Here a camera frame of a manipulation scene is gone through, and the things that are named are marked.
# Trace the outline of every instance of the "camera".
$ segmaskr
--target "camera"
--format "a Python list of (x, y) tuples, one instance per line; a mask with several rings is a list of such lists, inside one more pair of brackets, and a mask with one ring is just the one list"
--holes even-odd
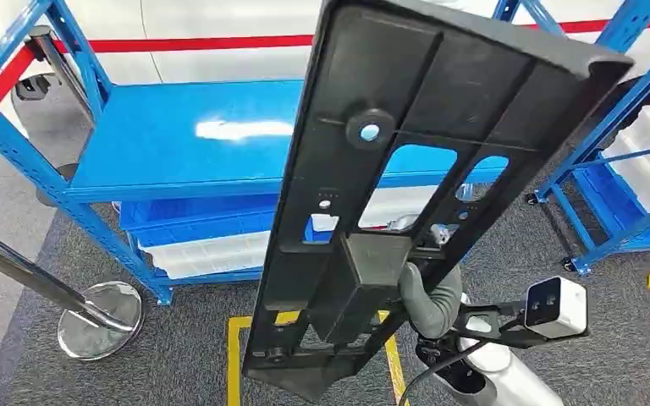
[(587, 290), (563, 277), (527, 289), (525, 327), (547, 338), (567, 337), (587, 329)]

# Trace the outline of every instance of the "black bracket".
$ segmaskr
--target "black bracket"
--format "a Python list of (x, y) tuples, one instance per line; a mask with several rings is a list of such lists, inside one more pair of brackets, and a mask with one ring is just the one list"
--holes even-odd
[[(407, 320), (392, 309), (370, 325), (399, 299), (402, 265), (417, 258), (426, 289), (436, 286), (631, 65), (601, 47), (436, 4), (324, 2), (243, 373), (310, 400), (357, 374)], [(410, 227), (357, 227), (402, 145), (457, 158)], [(458, 200), (488, 156), (509, 164), (480, 200)], [(316, 213), (339, 218), (327, 244), (303, 241)], [(435, 224), (459, 228), (432, 252), (421, 246)], [(275, 324), (292, 310), (297, 321)], [(331, 347), (302, 348), (309, 326)]]
[[(566, 337), (549, 338), (538, 332), (528, 330), (524, 324), (524, 308), (526, 301), (504, 302), (499, 304), (487, 304), (472, 306), (462, 304), (457, 320), (454, 322), (453, 330), (449, 333), (454, 337), (474, 338), (487, 343), (497, 343), (514, 348), (530, 348), (536, 345), (557, 343), (560, 341), (589, 336), (589, 328), (579, 334)], [(508, 323), (502, 324), (503, 316), (514, 318)], [(483, 319), (491, 329), (487, 332), (472, 330), (467, 327), (471, 317)]]

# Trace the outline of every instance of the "white robot part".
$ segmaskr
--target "white robot part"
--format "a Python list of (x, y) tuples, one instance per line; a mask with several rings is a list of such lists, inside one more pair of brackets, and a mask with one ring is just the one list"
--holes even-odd
[[(466, 294), (462, 303), (469, 304)], [(484, 320), (472, 317), (467, 328), (488, 332), (492, 328)], [(461, 338), (459, 350), (464, 351), (478, 343)], [(564, 403), (542, 379), (530, 370), (509, 347), (489, 343), (465, 358), (465, 362), (482, 375), (482, 385), (476, 392), (462, 392), (435, 375), (450, 394), (465, 406), (561, 406)]]

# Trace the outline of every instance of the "red barrier tape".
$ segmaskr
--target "red barrier tape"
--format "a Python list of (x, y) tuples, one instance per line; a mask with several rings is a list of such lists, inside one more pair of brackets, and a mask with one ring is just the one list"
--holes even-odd
[[(604, 29), (608, 19), (590, 21), (571, 21), (559, 23), (568, 34), (598, 32)], [(523, 25), (536, 29), (537, 25)], [(94, 40), (90, 41), (93, 52), (168, 52), (201, 51), (212, 49), (272, 48), (272, 47), (308, 47), (312, 36), (244, 36), (223, 38), (179, 38), (171, 40)], [(63, 44), (57, 44), (60, 52), (66, 52)]]
[[(562, 30), (569, 34), (598, 32), (604, 29), (609, 20), (594, 19), (589, 21), (570, 21), (559, 23)], [(536, 29), (537, 25), (524, 25)], [(224, 38), (180, 38), (180, 39), (143, 39), (143, 40), (93, 40), (89, 41), (93, 52), (168, 52), (168, 51), (202, 51), (213, 49), (272, 48), (272, 47), (307, 47), (312, 44), (312, 36), (245, 36)], [(66, 52), (63, 43), (57, 41), (56, 48)], [(14, 59), (0, 74), (0, 102), (19, 81), (34, 59), (33, 53), (21, 47)]]
[(19, 82), (19, 78), (29, 68), (33, 60), (33, 52), (27, 47), (21, 47), (11, 62), (3, 68), (0, 73), (0, 102)]

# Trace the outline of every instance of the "chrome stanchion base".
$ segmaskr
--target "chrome stanchion base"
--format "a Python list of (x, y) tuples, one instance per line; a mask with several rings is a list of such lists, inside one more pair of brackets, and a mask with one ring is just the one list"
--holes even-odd
[(66, 310), (58, 322), (58, 344), (71, 358), (92, 361), (108, 357), (121, 349), (140, 331), (143, 311), (140, 295), (128, 283), (106, 282), (82, 293), (85, 299), (104, 312), (133, 326), (132, 332), (115, 332), (94, 326)]

